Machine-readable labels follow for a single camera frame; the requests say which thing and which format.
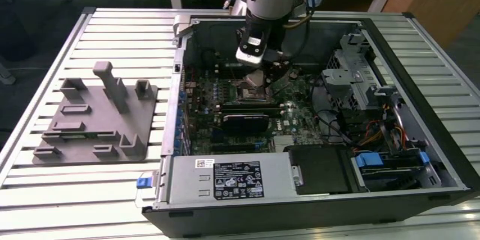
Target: slotted metal table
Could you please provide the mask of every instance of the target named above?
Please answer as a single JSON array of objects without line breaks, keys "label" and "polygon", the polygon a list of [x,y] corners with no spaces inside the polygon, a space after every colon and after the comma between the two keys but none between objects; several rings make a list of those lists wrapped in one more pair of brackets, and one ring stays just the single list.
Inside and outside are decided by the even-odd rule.
[{"label": "slotted metal table", "polygon": [[[225,12],[111,8],[91,11],[80,16],[0,153],[1,239],[168,239],[140,213],[139,207],[153,200],[155,190],[137,192],[136,179],[159,168],[176,54],[172,24],[180,14],[225,15]],[[315,16],[373,20],[479,171],[480,92],[417,21],[399,13],[317,12]],[[64,78],[80,77],[87,85],[100,85],[92,73],[99,60],[112,62],[112,73],[125,85],[148,79],[159,87],[147,159],[132,164],[35,166],[33,148],[40,145],[41,132],[63,99],[61,82]],[[377,64],[389,82],[387,70]],[[208,239],[477,239],[479,220],[480,202],[471,200],[397,223]]]}]

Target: orange wire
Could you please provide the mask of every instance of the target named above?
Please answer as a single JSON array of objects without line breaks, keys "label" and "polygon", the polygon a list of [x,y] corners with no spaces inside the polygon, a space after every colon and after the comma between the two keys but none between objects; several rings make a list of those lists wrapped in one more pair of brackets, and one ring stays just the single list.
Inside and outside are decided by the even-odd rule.
[{"label": "orange wire", "polygon": [[376,123],[376,122],[380,122],[380,120],[372,120],[371,122],[368,122],[368,124],[367,124],[367,132],[365,132],[365,137],[368,136],[368,133],[369,133],[369,126],[371,126],[371,124],[373,124],[373,123]]}]

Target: sticker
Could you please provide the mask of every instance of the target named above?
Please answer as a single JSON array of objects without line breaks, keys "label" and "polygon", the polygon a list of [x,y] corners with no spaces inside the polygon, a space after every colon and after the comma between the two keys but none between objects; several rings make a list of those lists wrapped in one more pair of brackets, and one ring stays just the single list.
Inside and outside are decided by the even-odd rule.
[{"label": "sticker", "polygon": [[195,160],[195,168],[213,168],[215,160]]},{"label": "sticker", "polygon": [[264,197],[260,162],[215,163],[213,189],[217,200]]}]

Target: metal bracket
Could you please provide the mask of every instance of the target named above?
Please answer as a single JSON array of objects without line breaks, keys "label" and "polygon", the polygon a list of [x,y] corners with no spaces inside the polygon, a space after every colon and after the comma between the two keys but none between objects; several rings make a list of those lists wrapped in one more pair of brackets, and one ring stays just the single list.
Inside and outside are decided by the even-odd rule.
[{"label": "metal bracket", "polygon": [[301,186],[304,183],[303,183],[300,166],[292,166],[292,176],[293,176],[295,186],[297,187]]},{"label": "metal bracket", "polygon": [[176,38],[185,36],[191,31],[191,16],[177,15],[173,19],[173,35]]},{"label": "metal bracket", "polygon": [[369,90],[373,92],[375,96],[391,96],[396,91],[397,88],[395,86],[387,86],[387,87],[369,87]]}]

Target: metal slat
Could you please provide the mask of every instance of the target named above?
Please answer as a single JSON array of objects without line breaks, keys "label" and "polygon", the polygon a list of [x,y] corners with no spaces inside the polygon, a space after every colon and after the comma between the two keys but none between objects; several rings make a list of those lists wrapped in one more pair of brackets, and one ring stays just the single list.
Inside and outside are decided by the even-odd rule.
[{"label": "metal slat", "polygon": [[401,57],[437,57],[436,53],[432,50],[428,49],[393,49],[393,53],[397,56],[397,58]]},{"label": "metal slat", "polygon": [[[400,57],[399,60],[400,60],[401,64],[405,67],[409,67],[409,66],[425,66],[425,67],[437,66],[437,67],[444,67],[445,66],[445,64],[441,62],[441,60],[439,58],[435,58],[435,57],[432,57],[432,58]],[[373,62],[375,62],[376,66],[383,66],[379,58],[376,58],[373,60]]]},{"label": "metal slat", "polygon": [[[172,69],[169,68],[149,68],[149,69],[112,69],[112,75],[117,78],[169,78],[172,76]],[[59,72],[60,79],[65,78],[83,78],[83,79],[96,79],[99,78],[92,69],[75,69],[75,70],[63,70]]]},{"label": "metal slat", "polygon": [[[388,72],[383,66],[377,66],[379,72],[381,75],[388,75]],[[415,76],[423,75],[453,75],[452,71],[447,67],[405,67],[407,72],[409,73],[412,79]]]},{"label": "metal slat", "polygon": [[453,133],[452,137],[460,147],[480,146],[480,133]]},{"label": "metal slat", "polygon": [[[65,184],[44,187],[1,189],[0,207],[64,205],[85,202],[133,201],[136,181]],[[144,199],[155,199],[155,190],[145,189]]]},{"label": "metal slat", "polygon": [[[93,68],[95,63],[105,61],[103,58],[84,58],[81,61],[69,59],[65,61],[67,69],[85,69]],[[164,58],[119,58],[108,59],[109,63],[116,69],[129,67],[173,67],[173,57]]]},{"label": "metal slat", "polygon": [[444,120],[443,124],[451,133],[480,132],[480,121],[475,120]]},{"label": "metal slat", "polygon": [[[64,98],[64,94],[61,92],[51,92],[45,95],[47,102],[60,102]],[[157,100],[167,101],[169,97],[169,91],[168,90],[159,90],[157,91]]]},{"label": "metal slat", "polygon": [[89,25],[168,25],[173,24],[173,19],[100,19],[92,18],[88,22]]},{"label": "metal slat", "polygon": [[480,120],[480,107],[456,108],[457,112],[444,112],[445,109],[447,108],[435,110],[440,120]]},{"label": "metal slat", "polygon": [[[217,11],[196,11],[195,15],[213,15],[219,13]],[[137,12],[137,11],[96,11],[93,14],[93,18],[161,18],[163,20],[173,19],[175,16],[179,15],[179,12],[165,12],[165,11],[156,11],[156,12]]]},{"label": "metal slat", "polygon": [[173,57],[171,49],[109,49],[109,50],[75,50],[72,58],[147,58]]},{"label": "metal slat", "polygon": [[424,41],[424,39],[419,35],[416,35],[416,33],[412,33],[412,35],[388,34],[388,35],[383,35],[383,38],[385,39],[388,44],[391,42],[423,42]]},{"label": "metal slat", "polygon": [[373,21],[377,28],[412,28],[409,22]]},{"label": "metal slat", "polygon": [[[156,162],[160,161],[160,154],[161,154],[161,146],[149,146],[147,148],[147,158],[144,162]],[[33,160],[33,150],[23,150],[20,151],[16,160],[15,166],[32,166]]]},{"label": "metal slat", "polygon": [[419,32],[413,28],[377,28],[381,34],[389,35],[416,35]]},{"label": "metal slat", "polygon": [[[124,85],[135,85],[137,79],[124,79],[123,84]],[[161,89],[169,89],[171,88],[171,79],[148,79],[151,85],[156,85]],[[60,90],[63,80],[59,80],[53,83],[53,90]],[[103,81],[100,79],[83,79],[83,83],[85,86],[101,86],[104,85]]]},{"label": "metal slat", "polygon": [[113,237],[123,237],[121,240],[133,238],[136,240],[169,240],[161,234],[161,231],[148,222],[144,223],[115,223],[105,226],[89,226],[81,224],[79,227],[71,227],[65,230],[33,230],[21,234],[9,234],[3,236],[3,240],[25,240],[25,239],[55,239],[55,240],[72,240],[72,239],[109,239]]},{"label": "metal slat", "polygon": [[[388,75],[383,76],[384,80],[387,81],[387,85],[393,85],[392,78]],[[412,77],[413,82],[416,85],[420,86],[444,86],[444,85],[461,85],[457,77],[455,76],[415,76]]]},{"label": "metal slat", "polygon": [[167,40],[172,41],[173,33],[84,33],[80,40]]},{"label": "metal slat", "polygon": [[84,224],[95,226],[147,221],[140,209],[132,202],[1,211],[0,220],[3,221],[0,232],[3,230],[75,227]]},{"label": "metal slat", "polygon": [[[149,146],[148,151],[161,150],[161,146]],[[45,176],[45,175],[83,175],[95,173],[121,173],[152,171],[159,168],[155,162],[132,163],[132,164],[101,164],[101,165],[75,165],[55,167],[27,167],[11,169],[8,177],[21,178],[24,176]]]},{"label": "metal slat", "polygon": [[96,183],[96,182],[115,182],[115,181],[136,181],[141,177],[143,173],[137,172],[120,172],[108,174],[81,174],[81,175],[49,175],[49,176],[31,176],[31,177],[16,177],[7,178],[3,185],[7,188],[21,188],[29,185],[48,185],[48,184],[81,184],[81,183]]},{"label": "metal slat", "polygon": [[89,25],[85,33],[172,33],[171,25]]},{"label": "metal slat", "polygon": [[420,86],[421,93],[425,97],[455,97],[455,96],[469,96],[471,92],[461,85],[444,85],[436,86]]},{"label": "metal slat", "polygon": [[392,49],[429,49],[427,42],[391,42],[387,41]]},{"label": "metal slat", "polygon": [[473,97],[427,97],[432,108],[479,107],[479,100]]},{"label": "metal slat", "polygon": [[[155,114],[165,114],[167,109],[168,109],[168,102],[157,102],[157,104],[155,104]],[[57,110],[59,110],[59,104],[43,105],[39,108],[40,117],[53,117]]]},{"label": "metal slat", "polygon": [[79,42],[76,49],[176,49],[171,41],[129,40],[129,41],[88,41]]}]

